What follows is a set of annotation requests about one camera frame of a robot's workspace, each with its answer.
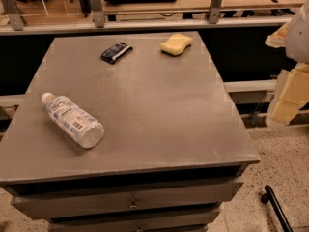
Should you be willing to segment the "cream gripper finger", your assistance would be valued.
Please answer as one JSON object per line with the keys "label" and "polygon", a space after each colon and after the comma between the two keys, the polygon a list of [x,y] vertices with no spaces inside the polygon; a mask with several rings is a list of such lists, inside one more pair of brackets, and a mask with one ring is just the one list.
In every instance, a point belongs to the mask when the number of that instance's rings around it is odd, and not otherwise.
{"label": "cream gripper finger", "polygon": [[289,125],[308,102],[309,65],[297,63],[291,71],[282,70],[277,77],[274,98],[267,111],[267,126]]}
{"label": "cream gripper finger", "polygon": [[290,23],[287,22],[282,25],[277,31],[269,35],[265,40],[265,44],[273,48],[285,47],[289,25]]}

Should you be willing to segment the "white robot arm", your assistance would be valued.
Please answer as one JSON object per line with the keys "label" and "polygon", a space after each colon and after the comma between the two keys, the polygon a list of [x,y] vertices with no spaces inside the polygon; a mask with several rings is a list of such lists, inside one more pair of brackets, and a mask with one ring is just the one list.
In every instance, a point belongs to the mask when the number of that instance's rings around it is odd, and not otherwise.
{"label": "white robot arm", "polygon": [[309,102],[309,1],[290,22],[268,36],[265,44],[284,47],[287,57],[296,61],[291,71],[282,70],[278,75],[267,111],[269,127],[286,126]]}

